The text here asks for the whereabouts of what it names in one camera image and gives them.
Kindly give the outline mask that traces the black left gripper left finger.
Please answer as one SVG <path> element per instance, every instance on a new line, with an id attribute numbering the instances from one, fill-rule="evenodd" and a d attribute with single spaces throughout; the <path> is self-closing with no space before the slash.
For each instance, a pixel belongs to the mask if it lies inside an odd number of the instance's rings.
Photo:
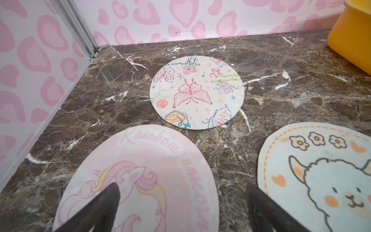
<path id="1" fill-rule="evenodd" d="M 114 226 L 119 200 L 118 184 L 112 183 L 56 231 L 110 232 Z"/>

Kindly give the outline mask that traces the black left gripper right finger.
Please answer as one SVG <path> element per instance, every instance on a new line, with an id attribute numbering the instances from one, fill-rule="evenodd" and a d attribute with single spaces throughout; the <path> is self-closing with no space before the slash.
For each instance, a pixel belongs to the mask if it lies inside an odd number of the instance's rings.
<path id="1" fill-rule="evenodd" d="M 308 231 L 256 185 L 247 186 L 245 200 L 253 232 Z"/>

